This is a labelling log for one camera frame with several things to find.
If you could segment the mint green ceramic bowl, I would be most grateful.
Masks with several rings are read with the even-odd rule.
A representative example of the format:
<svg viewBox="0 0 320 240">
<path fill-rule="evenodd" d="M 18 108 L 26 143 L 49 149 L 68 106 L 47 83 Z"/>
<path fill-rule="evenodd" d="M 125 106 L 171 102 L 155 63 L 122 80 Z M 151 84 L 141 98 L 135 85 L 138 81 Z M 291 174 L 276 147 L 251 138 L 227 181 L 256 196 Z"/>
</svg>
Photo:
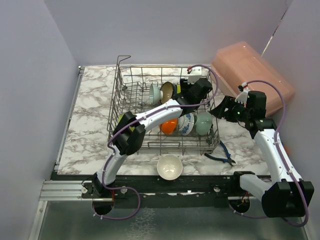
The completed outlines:
<svg viewBox="0 0 320 240">
<path fill-rule="evenodd" d="M 209 112 L 200 112 L 194 116 L 195 119 L 195 132 L 200 135 L 206 135 L 213 124 L 213 116 Z"/>
</svg>

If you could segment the brown beige bowl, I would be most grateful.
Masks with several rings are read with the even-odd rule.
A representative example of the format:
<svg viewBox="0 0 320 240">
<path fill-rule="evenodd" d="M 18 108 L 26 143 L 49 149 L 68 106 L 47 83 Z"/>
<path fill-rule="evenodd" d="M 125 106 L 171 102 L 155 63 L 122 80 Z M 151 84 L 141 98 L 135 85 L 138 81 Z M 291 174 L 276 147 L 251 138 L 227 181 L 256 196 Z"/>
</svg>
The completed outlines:
<svg viewBox="0 0 320 240">
<path fill-rule="evenodd" d="M 160 103 L 164 104 L 177 93 L 177 88 L 173 83 L 167 81 L 161 86 L 160 92 L 162 93 Z"/>
</svg>

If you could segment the white blue floral bowl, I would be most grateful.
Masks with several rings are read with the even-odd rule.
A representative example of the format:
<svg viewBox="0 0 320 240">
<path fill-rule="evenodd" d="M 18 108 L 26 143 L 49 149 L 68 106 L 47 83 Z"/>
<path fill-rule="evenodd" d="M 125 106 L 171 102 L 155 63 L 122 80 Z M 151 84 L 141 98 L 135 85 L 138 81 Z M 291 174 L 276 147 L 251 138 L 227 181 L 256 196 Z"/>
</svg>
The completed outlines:
<svg viewBox="0 0 320 240">
<path fill-rule="evenodd" d="M 192 113 L 187 113 L 178 118 L 177 131 L 179 134 L 186 136 L 191 133 L 195 124 L 195 117 Z"/>
</svg>

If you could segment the teal ringed dark rim bowl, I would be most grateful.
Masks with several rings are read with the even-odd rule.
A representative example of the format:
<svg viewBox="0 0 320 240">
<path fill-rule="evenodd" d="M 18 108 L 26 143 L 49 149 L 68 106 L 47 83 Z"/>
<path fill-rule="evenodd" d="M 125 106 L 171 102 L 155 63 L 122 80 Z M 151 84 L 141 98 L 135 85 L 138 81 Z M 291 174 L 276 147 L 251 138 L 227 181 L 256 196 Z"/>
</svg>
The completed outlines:
<svg viewBox="0 0 320 240">
<path fill-rule="evenodd" d="M 149 96 L 149 103 L 151 105 L 155 105 L 161 100 L 162 92 L 156 85 L 152 84 L 150 86 L 148 96 Z"/>
</svg>

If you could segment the orange bowl white inside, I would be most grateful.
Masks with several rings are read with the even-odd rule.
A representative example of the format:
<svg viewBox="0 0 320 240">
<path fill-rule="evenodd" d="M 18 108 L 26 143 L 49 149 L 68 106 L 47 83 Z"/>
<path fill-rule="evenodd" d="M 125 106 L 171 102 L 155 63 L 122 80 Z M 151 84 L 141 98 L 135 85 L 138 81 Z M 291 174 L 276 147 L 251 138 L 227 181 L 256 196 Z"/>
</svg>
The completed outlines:
<svg viewBox="0 0 320 240">
<path fill-rule="evenodd" d="M 176 129 L 177 124 L 178 124 L 178 118 L 173 118 L 163 122 L 158 127 L 163 134 L 170 135 Z"/>
</svg>

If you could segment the grey wire dish rack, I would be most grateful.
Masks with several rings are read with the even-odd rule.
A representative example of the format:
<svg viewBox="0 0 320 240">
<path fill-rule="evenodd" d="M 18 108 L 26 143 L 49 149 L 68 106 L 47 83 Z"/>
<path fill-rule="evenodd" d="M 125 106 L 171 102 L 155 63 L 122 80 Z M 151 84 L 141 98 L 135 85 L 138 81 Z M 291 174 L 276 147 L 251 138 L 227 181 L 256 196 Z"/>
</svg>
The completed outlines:
<svg viewBox="0 0 320 240">
<path fill-rule="evenodd" d="M 138 152 L 143 144 L 147 131 L 164 123 L 165 121 L 179 118 L 185 114 L 192 113 L 200 106 L 209 103 L 217 94 L 219 81 L 217 74 L 208 66 L 195 64 L 188 68 L 202 67 L 213 74 L 216 87 L 213 89 L 212 83 L 201 77 L 199 82 L 199 100 L 185 100 L 181 94 L 174 94 L 166 103 L 161 104 L 149 111 L 133 114 L 131 111 L 124 113 L 120 123 L 118 123 L 111 133 L 111 138 L 107 142 L 107 147 L 111 150 L 111 156 L 129 156 Z"/>
</svg>

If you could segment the lime green square bowl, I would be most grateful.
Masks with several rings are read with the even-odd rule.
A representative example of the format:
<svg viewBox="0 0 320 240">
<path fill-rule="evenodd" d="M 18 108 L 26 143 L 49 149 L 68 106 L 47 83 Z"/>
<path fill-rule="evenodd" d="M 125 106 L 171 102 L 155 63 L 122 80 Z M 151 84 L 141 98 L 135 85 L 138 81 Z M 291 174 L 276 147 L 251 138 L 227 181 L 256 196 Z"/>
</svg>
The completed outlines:
<svg viewBox="0 0 320 240">
<path fill-rule="evenodd" d="M 123 118 L 124 114 L 121 114 L 119 117 L 118 117 L 118 120 L 117 122 L 120 123 L 121 119 Z M 135 127 L 134 126 L 130 126 L 129 129 L 133 132 L 135 130 Z"/>
</svg>

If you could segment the cream white plain bowl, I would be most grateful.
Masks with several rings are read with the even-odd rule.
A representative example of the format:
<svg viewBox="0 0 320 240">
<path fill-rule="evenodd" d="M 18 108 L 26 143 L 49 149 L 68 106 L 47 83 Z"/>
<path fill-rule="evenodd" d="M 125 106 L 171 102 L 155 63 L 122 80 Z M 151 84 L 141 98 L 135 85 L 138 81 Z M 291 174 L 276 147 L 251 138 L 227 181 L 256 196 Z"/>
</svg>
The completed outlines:
<svg viewBox="0 0 320 240">
<path fill-rule="evenodd" d="M 157 173 L 167 181 L 176 180 L 183 172 L 182 161 L 174 155 L 163 155 L 157 162 Z"/>
</svg>

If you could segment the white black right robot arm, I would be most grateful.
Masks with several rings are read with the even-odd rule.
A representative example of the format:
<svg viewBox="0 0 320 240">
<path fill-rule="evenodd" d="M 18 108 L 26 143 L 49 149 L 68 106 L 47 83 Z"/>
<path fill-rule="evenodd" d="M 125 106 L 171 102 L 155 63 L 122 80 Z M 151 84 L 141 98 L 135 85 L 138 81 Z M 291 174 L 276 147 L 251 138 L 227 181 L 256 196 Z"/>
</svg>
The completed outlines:
<svg viewBox="0 0 320 240">
<path fill-rule="evenodd" d="M 236 196 L 246 191 L 252 194 L 261 201 L 269 218 L 307 216 L 314 186 L 310 181 L 304 181 L 293 167 L 276 131 L 277 125 L 266 117 L 266 102 L 266 94 L 254 90 L 248 92 L 246 103 L 225 96 L 217 107 L 210 110 L 217 119 L 245 124 L 260 148 L 271 176 L 271 182 L 267 183 L 252 172 L 235 173 L 229 189 Z"/>
</svg>

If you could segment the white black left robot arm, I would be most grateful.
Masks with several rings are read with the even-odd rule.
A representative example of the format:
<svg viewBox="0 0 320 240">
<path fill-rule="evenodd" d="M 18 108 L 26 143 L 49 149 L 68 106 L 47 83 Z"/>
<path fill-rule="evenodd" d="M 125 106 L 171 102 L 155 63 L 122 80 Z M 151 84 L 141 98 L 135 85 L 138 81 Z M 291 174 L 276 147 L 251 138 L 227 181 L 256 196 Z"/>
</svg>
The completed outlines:
<svg viewBox="0 0 320 240">
<path fill-rule="evenodd" d="M 102 169 L 92 177 L 94 193 L 101 198 L 110 193 L 110 184 L 115 181 L 118 170 L 128 156 L 140 150 L 148 131 L 168 120 L 192 113 L 208 102 L 207 94 L 212 90 L 212 83 L 200 78 L 189 89 L 158 107 L 137 114 L 126 112 L 107 143 L 110 153 Z"/>
</svg>

